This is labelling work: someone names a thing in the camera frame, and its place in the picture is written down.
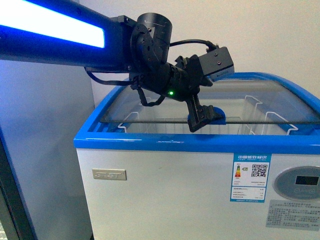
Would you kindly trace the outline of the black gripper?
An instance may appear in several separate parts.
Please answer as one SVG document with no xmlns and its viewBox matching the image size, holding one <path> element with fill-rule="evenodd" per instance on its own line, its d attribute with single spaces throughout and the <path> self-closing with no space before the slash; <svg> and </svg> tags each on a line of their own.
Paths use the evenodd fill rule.
<svg viewBox="0 0 320 240">
<path fill-rule="evenodd" d="M 161 95 L 170 99 L 186 102 L 188 109 L 187 124 L 194 133 L 206 125 L 225 124 L 225 113 L 212 105 L 201 105 L 198 97 L 200 87 L 211 87 L 213 83 L 203 75 L 199 57 L 178 57 L 176 65 L 169 65 L 170 78 Z"/>
</svg>

